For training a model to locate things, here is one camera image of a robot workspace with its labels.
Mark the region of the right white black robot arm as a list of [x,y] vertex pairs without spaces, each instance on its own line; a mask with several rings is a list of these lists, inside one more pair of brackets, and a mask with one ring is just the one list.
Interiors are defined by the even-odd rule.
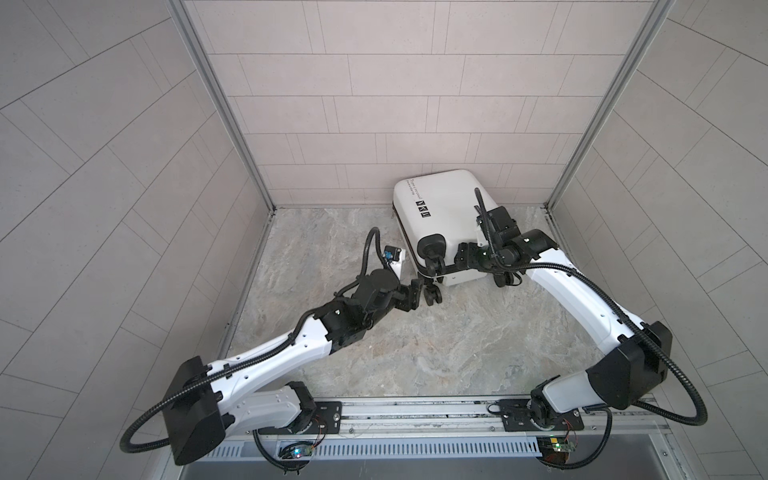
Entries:
[[[555,376],[530,393],[527,417],[541,431],[555,429],[563,415],[576,410],[607,415],[595,451],[577,462],[559,463],[557,469],[583,468],[599,457],[610,438],[613,410],[635,406],[683,425],[707,422],[708,410],[701,394],[670,357],[672,334],[667,327],[660,322],[649,324],[625,310],[582,273],[550,236],[538,229],[521,232],[505,208],[488,210],[481,191],[476,189],[474,194],[477,225],[485,242],[460,244],[456,265],[489,273],[503,282],[528,277],[579,322],[603,355],[592,367]],[[643,401],[643,396],[668,375],[673,375],[688,394],[693,415]]]

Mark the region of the white black-lined carry-on suitcase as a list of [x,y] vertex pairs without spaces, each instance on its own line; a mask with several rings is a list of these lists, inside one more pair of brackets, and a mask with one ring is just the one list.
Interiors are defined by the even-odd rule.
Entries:
[[394,187],[393,209],[415,269],[424,280],[424,299],[431,306],[443,301],[441,285],[479,280],[488,274],[465,264],[461,245],[474,243],[482,252],[487,240],[475,195],[480,191],[491,232],[504,240],[520,234],[505,207],[490,197],[468,170],[450,170],[399,181]]

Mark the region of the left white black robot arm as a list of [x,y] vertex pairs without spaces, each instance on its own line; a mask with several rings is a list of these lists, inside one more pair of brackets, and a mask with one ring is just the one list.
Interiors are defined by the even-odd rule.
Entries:
[[195,356],[177,370],[163,399],[140,415],[119,441],[122,452],[170,448],[175,464],[193,463],[216,449],[236,427],[302,430],[316,410],[306,386],[291,382],[274,393],[259,389],[299,367],[362,340],[391,310],[418,307],[423,284],[400,280],[405,251],[382,246],[372,228],[360,273],[328,303],[303,313],[287,333],[240,355],[208,364]]

